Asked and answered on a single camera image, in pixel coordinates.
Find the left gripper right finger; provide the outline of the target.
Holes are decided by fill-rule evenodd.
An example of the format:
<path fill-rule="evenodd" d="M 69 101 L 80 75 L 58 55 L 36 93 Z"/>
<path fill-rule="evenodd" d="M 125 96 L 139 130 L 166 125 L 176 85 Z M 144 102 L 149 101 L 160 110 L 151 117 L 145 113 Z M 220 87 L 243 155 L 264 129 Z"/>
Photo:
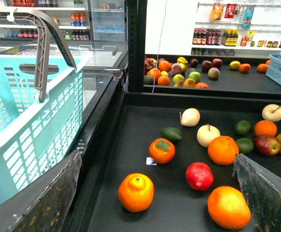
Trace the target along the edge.
<path fill-rule="evenodd" d="M 244 154 L 236 156 L 234 173 L 258 230 L 281 232 L 281 178 Z"/>

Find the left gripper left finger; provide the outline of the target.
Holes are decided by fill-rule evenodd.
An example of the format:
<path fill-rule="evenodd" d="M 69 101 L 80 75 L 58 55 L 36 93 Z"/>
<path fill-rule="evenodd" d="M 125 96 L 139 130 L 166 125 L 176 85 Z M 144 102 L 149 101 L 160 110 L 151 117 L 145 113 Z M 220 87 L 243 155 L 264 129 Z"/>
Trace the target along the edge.
<path fill-rule="evenodd" d="M 31 203 L 10 232 L 60 232 L 77 189 L 82 157 L 77 150 L 64 160 L 65 164 L 52 182 Z"/>

